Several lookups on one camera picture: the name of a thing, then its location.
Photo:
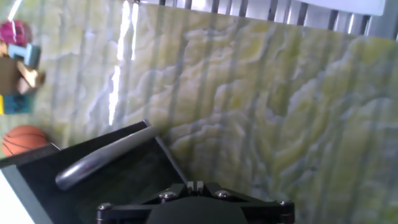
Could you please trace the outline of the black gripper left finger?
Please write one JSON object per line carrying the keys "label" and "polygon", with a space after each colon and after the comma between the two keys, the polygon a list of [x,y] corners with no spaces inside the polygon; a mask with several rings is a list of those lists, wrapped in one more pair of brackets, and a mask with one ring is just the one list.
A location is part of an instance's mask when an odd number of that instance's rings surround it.
{"label": "black gripper left finger", "polygon": [[124,223],[128,220],[144,222],[160,205],[186,198],[193,193],[193,182],[172,184],[169,188],[150,196],[140,204],[114,205],[106,202],[97,207],[97,224]]}

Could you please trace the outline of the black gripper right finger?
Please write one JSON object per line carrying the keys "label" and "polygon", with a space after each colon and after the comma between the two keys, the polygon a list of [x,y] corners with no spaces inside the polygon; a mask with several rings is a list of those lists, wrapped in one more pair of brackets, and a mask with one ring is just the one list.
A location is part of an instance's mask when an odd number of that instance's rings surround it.
{"label": "black gripper right finger", "polygon": [[248,223],[295,223],[295,204],[291,200],[263,201],[257,198],[226,189],[215,182],[197,182],[197,195],[208,197],[217,202],[226,202],[232,208],[227,209],[228,215],[241,213]]}

